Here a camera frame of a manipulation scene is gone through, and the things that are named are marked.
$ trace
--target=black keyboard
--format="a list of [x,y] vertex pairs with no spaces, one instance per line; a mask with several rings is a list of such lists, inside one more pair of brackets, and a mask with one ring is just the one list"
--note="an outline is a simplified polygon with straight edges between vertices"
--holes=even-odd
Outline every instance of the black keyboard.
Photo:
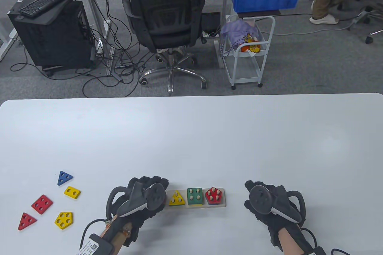
[[21,7],[18,11],[26,17],[35,18],[61,1],[63,0],[34,0],[30,4]]

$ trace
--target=red triangle block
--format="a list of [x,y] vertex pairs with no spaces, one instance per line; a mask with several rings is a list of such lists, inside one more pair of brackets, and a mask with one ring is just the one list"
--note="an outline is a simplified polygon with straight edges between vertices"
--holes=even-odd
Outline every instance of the red triangle block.
[[52,204],[53,201],[43,194],[32,204],[32,208],[38,213],[43,214]]
[[36,218],[33,218],[32,216],[24,212],[22,215],[22,219],[20,220],[18,229],[23,230],[24,228],[28,227],[29,225],[32,225],[36,221]]

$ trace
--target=white cable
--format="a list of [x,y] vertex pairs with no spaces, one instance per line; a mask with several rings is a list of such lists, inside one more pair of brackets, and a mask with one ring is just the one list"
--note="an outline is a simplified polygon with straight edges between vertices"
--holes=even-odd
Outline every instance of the white cable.
[[323,31],[342,31],[342,30],[346,30],[346,29],[350,28],[352,25],[353,25],[353,23],[351,23],[347,27],[341,28],[341,29],[322,29],[322,30],[312,31],[312,32],[307,32],[307,33],[273,34],[273,36],[309,35],[309,34],[314,34],[314,33],[323,32]]

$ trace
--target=yellow pentagon block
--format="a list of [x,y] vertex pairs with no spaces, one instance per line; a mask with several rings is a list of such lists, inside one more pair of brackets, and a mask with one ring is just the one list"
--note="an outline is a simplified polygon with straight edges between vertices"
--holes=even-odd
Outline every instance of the yellow pentagon block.
[[65,229],[73,223],[72,212],[60,212],[56,221],[54,222],[60,229]]
[[185,200],[183,200],[178,190],[174,192],[169,202],[169,206],[177,206],[177,205],[185,205]]
[[68,195],[69,197],[72,197],[73,199],[77,199],[80,193],[81,191],[71,186],[68,186],[67,189],[65,189],[64,191],[65,195]]

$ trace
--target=chair caster wheel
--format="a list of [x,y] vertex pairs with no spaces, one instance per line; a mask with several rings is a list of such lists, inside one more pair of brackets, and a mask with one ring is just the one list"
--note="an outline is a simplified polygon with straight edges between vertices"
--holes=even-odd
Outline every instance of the chair caster wheel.
[[45,75],[46,75],[47,77],[52,77],[52,76],[54,75],[54,71],[46,71],[46,72],[45,72]]
[[156,60],[157,62],[164,62],[164,60],[159,55],[156,55]]
[[196,57],[192,57],[192,59],[191,59],[192,61],[192,65],[193,66],[195,66],[195,67],[198,67],[198,60],[197,60],[197,58]]
[[374,39],[372,39],[372,37],[368,36],[366,38],[366,44],[372,44],[374,42]]
[[148,84],[148,80],[146,78],[143,78],[142,80],[139,80],[139,83],[141,85],[147,85]]

